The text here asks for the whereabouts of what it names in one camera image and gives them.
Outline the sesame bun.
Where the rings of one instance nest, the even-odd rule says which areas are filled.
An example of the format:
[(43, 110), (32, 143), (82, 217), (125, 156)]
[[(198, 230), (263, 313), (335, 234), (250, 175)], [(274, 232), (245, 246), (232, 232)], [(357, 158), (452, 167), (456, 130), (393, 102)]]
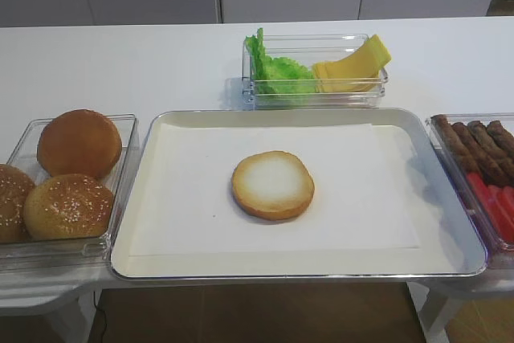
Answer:
[(64, 174), (37, 185), (27, 196), (23, 222), (32, 239), (98, 237), (108, 228), (114, 196), (84, 174)]
[(29, 238), (23, 222), (28, 194), (35, 188), (32, 179), (20, 169), (1, 164), (1, 243), (22, 242)]

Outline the brown meat patty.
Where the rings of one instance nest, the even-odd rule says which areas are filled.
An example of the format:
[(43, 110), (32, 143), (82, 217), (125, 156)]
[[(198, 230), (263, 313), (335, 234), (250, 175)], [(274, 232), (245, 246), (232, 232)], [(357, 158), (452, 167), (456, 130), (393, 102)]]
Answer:
[(479, 152), (481, 151), (479, 144), (475, 141), (475, 138), (471, 135), (471, 132), (469, 131), (467, 125), (465, 125), (462, 122), (457, 122), (452, 125), (453, 129), (457, 132), (459, 135), (460, 140), (464, 145), (467, 147), (467, 149), (470, 151), (471, 155), (477, 162), (480, 170), (480, 175), (482, 178), (490, 184), (494, 184), (494, 182), (491, 182), (490, 179), (487, 177), (487, 175), (482, 171), (480, 165), (479, 165)]
[(431, 117), (431, 121), (437, 127), (439, 136), (461, 170), (466, 173), (480, 174), (477, 162), (464, 143), (462, 143), (459, 135), (448, 122), (446, 116), (443, 114), (434, 115)]
[(471, 121), (467, 127), (481, 149), (479, 165), (482, 171), (495, 185), (512, 185), (513, 160), (495, 143), (479, 120)]
[(491, 121), (487, 125), (487, 132), (510, 158), (514, 158), (514, 136), (504, 128), (499, 120)]

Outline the clear lettuce cheese container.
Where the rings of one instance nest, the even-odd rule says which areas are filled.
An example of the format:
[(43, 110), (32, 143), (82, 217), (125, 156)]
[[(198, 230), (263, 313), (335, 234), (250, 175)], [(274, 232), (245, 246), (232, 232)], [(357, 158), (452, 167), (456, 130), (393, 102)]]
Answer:
[[(355, 52), (368, 38), (365, 34), (350, 35), (266, 35), (264, 46), (271, 57), (288, 57), (312, 71), (315, 63), (337, 61)], [(251, 68), (252, 57), (245, 39), (243, 41), (241, 89), (242, 98), (248, 108), (374, 108), (385, 95), (389, 80), (386, 66), (379, 72), (377, 84), (366, 92), (324, 93), (318, 91), (318, 80), (314, 76), (316, 92), (311, 94), (257, 94)]]

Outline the sesame bun right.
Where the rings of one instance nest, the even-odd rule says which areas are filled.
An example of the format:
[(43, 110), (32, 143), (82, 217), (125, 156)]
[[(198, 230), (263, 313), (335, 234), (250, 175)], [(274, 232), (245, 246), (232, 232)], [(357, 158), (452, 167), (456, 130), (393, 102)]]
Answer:
[(32, 239), (98, 237), (108, 228), (114, 196), (84, 174), (64, 174), (37, 185), (27, 196), (23, 222)]

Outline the plain brown bun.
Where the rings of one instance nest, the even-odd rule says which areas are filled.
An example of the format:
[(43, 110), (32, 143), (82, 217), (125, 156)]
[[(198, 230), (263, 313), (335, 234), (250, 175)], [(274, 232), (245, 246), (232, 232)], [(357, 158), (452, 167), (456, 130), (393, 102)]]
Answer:
[(122, 141), (114, 123), (99, 112), (78, 109), (54, 118), (37, 147), (39, 164), (52, 176), (106, 177), (118, 162)]

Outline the bottom bun half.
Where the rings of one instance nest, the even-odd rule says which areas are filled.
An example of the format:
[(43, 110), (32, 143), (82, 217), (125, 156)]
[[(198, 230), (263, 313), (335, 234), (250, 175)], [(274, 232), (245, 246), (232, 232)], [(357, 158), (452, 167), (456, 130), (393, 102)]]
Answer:
[(258, 153), (241, 160), (231, 176), (231, 192), (247, 214), (284, 221), (303, 214), (315, 184), (304, 163), (284, 151)]

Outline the white paper sheet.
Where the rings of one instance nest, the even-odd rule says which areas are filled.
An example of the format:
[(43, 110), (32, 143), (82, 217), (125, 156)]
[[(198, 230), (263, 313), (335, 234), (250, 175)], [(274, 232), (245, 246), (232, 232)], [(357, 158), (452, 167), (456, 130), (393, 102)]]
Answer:
[[(299, 217), (242, 212), (230, 177), (250, 155), (296, 155), (315, 184)], [(393, 169), (371, 125), (185, 129), (162, 125), (139, 206), (134, 255), (417, 247)]]

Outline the silver metal tray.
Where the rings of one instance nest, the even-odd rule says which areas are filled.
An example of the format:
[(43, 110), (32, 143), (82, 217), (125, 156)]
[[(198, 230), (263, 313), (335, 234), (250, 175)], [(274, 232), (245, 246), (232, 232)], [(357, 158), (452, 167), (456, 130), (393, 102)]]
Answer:
[[(285, 222), (231, 193), (237, 164), (270, 150), (315, 184)], [(150, 126), (111, 263), (141, 280), (457, 277), (482, 272), (487, 251), (411, 112), (184, 111)]]

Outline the sesame bun left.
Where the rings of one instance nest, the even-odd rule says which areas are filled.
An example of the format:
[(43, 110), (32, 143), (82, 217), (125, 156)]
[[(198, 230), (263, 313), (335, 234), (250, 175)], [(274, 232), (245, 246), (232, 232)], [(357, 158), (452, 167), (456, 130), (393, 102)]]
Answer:
[(1, 243), (22, 242), (29, 238), (23, 222), (28, 194), (35, 188), (32, 179), (20, 169), (1, 164)]

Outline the clear bun container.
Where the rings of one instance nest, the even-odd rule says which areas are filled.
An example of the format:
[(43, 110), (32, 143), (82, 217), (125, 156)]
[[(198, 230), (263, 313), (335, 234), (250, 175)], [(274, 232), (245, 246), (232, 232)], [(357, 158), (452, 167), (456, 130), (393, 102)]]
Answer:
[[(108, 118), (120, 134), (122, 152), (110, 174), (102, 180), (114, 195), (107, 230), (98, 237), (3, 243), (1, 245), (3, 271), (88, 264), (102, 262), (108, 258), (141, 155), (136, 116), (124, 114), (110, 115)], [(39, 137), (50, 122), (50, 118), (31, 121), (6, 162), (28, 174), (36, 184), (49, 178), (49, 174), (37, 162), (36, 151)]]

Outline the clear meat tomato container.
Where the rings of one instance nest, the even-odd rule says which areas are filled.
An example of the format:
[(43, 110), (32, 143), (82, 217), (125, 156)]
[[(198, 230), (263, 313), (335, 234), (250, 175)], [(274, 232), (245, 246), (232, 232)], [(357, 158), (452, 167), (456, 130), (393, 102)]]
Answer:
[[(465, 125), (473, 120), (479, 120), (486, 126), (494, 120), (499, 120), (501, 124), (513, 135), (513, 115), (507, 113), (489, 113), (489, 114), (443, 114), (446, 116), (451, 126), (454, 123), (462, 122)], [(437, 127), (432, 123), (431, 117), (426, 120), (426, 124), (430, 128), (430, 140), (432, 146), (442, 162), (445, 171), (447, 172), (455, 191), (460, 196), (465, 211), (470, 217), (471, 221), (477, 228), (481, 239), (483, 240), (487, 253), (489, 254), (488, 266), (491, 268), (512, 268), (513, 267), (513, 244), (505, 243), (496, 233), (492, 223), (487, 216), (484, 208), (476, 197), (471, 185), (467, 181), (467, 174), (463, 172), (455, 159), (452, 157), (450, 151), (445, 146), (445, 143), (439, 136)], [(483, 182), (487, 186), (496, 186), (487, 183), (484, 179)], [(513, 215), (513, 184), (509, 186), (500, 187), (502, 191), (503, 205)]]

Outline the yellow cheese slice stack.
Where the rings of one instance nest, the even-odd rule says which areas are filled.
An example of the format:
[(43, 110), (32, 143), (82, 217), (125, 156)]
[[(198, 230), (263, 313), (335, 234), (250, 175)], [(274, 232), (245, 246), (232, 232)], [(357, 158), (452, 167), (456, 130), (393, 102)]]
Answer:
[(315, 63), (312, 72), (319, 92), (366, 92), (377, 84), (380, 70), (390, 60), (386, 46), (373, 35), (343, 59)]

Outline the green lettuce in container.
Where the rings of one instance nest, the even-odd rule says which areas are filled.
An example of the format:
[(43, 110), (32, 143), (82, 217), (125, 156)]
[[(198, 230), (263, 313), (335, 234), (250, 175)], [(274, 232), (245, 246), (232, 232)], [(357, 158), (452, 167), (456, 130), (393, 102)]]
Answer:
[(271, 57), (264, 46), (263, 28), (246, 37), (252, 57), (254, 90), (257, 94), (311, 94), (316, 92), (314, 75), (306, 66), (288, 57)]

